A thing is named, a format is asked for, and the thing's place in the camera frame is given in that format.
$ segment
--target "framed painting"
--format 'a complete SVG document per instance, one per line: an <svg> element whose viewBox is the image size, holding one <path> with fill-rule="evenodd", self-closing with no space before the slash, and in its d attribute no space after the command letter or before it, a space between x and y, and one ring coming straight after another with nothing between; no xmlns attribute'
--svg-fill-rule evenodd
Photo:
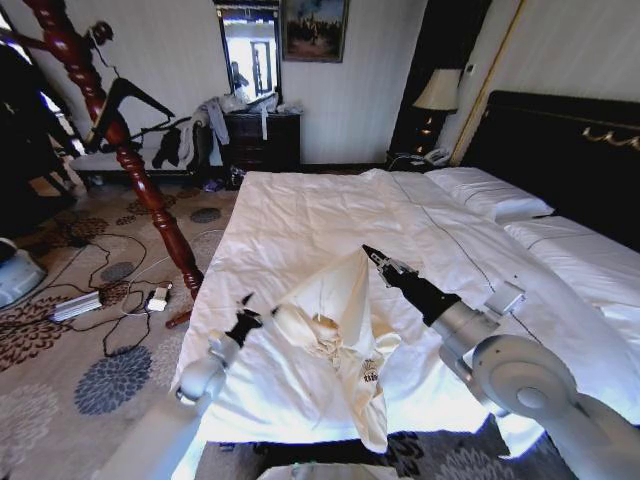
<svg viewBox="0 0 640 480"><path fill-rule="evenodd" d="M283 0L282 58L342 62L349 0Z"/></svg>

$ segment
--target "gold headboard ornament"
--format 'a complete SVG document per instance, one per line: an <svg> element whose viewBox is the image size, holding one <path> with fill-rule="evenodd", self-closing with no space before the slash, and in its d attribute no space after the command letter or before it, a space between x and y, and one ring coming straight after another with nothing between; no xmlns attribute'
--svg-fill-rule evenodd
<svg viewBox="0 0 640 480"><path fill-rule="evenodd" d="M630 145L636 150L640 151L640 137L632 137L626 140L616 140L614 136L615 132L613 130L609 130L607 133L601 136L593 136L591 135L591 127L586 127L582 131L582 136L589 140L590 142L607 142L609 145L613 145L614 147L624 147L625 145Z"/></svg>

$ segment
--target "floor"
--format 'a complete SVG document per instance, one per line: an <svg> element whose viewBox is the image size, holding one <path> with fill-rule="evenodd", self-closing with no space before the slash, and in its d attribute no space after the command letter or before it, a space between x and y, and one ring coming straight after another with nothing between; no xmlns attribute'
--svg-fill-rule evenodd
<svg viewBox="0 0 640 480"><path fill-rule="evenodd" d="M206 270L237 192L162 190ZM164 327L191 300L173 263L161 261L164 245L135 195L119 185L78 194L75 206L18 239L49 274L35 295L0 310L0 478L92 478L167 391L186 330ZM136 305L160 282L173 285L167 310L147 318ZM45 319L56 303L96 288L100 310L65 325ZM137 315L123 317L123 310ZM197 477L255 479L268 466L318 461L391 465L400 475L441 480L573 478L547 438L520 459L499 458L505 453L488 420L476 434L391 435L385 455L357 441L210 444Z"/></svg>

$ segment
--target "white duvet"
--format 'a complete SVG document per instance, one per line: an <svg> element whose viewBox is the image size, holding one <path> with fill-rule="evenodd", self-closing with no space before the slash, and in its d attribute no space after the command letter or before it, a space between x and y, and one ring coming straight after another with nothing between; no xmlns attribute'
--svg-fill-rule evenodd
<svg viewBox="0 0 640 480"><path fill-rule="evenodd" d="M580 391L640 423L640 362L625 338L498 225L415 173L250 173L195 302L176 378L206 355L209 330L235 323L242 296L255 292L249 306L267 312L363 243L418 268L475 308L503 280L521 286L521 323L503 317L498 333L535 335L567 363ZM385 288L373 265L369 278L372 321L384 319L403 340L380 373L389 433L476 431L487 412L439 359L439 336L399 290ZM499 423L516 455L541 433L517 420ZM200 436L283 443L358 438L330 365L289 345L273 325L249 335Z"/></svg>

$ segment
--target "black headboard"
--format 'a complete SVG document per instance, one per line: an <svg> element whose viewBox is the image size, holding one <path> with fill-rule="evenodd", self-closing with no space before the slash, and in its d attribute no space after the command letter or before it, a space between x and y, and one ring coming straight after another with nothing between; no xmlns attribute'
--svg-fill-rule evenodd
<svg viewBox="0 0 640 480"><path fill-rule="evenodd" d="M494 91L462 166L640 251L640 103Z"/></svg>

